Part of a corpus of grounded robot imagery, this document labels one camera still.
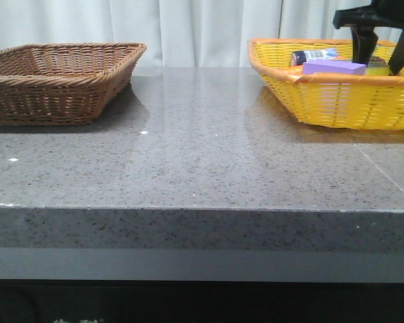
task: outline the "white curtain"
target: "white curtain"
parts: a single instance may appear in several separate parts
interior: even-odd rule
[[[139,66],[247,67],[250,38],[350,38],[337,9],[370,0],[0,0],[0,49],[47,42],[144,42]],[[379,28],[397,41],[398,30]]]

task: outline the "brown wicker basket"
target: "brown wicker basket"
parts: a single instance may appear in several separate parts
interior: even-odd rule
[[[128,42],[0,50],[0,125],[93,122],[129,82],[145,50]]]

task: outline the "wicker basket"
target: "wicker basket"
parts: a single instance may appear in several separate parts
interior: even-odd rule
[[[28,44],[0,50],[0,125],[89,124],[129,82],[138,43]]]
[[[254,39],[248,49],[253,68],[299,121],[331,128],[404,129],[404,76],[288,71],[295,50],[327,47],[352,56],[349,40]],[[380,42],[374,54],[388,61],[394,47]]]

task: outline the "countertop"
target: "countertop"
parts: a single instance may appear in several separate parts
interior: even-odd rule
[[[136,68],[91,125],[0,127],[0,248],[404,254],[404,131],[301,124],[252,69]]]

